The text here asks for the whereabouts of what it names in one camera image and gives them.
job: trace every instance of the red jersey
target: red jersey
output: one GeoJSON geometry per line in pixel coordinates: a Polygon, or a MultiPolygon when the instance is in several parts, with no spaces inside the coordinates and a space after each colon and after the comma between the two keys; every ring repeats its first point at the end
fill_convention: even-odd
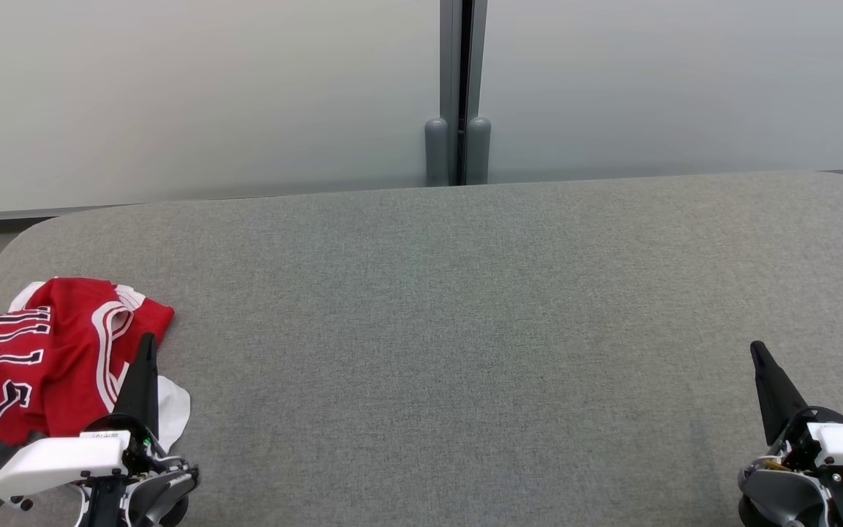
{"type": "Polygon", "coordinates": [[[28,286],[0,315],[0,440],[77,436],[110,413],[141,335],[160,342],[173,315],[104,280],[28,286]]]}

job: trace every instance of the white panel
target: white panel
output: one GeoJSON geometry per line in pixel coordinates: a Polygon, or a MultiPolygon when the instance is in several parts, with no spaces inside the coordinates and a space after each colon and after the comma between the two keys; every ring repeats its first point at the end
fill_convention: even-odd
{"type": "Polygon", "coordinates": [[[490,182],[843,169],[843,2],[489,0],[490,182]]]}
{"type": "Polygon", "coordinates": [[[421,186],[438,8],[0,0],[0,211],[421,186]]]}

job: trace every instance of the gray fabric surface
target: gray fabric surface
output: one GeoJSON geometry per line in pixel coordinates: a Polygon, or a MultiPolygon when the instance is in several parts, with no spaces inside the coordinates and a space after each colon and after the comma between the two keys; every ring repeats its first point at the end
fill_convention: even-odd
{"type": "Polygon", "coordinates": [[[56,274],[175,307],[187,525],[737,525],[750,341],[843,411],[836,174],[71,214],[4,251],[0,311],[56,274]]]}

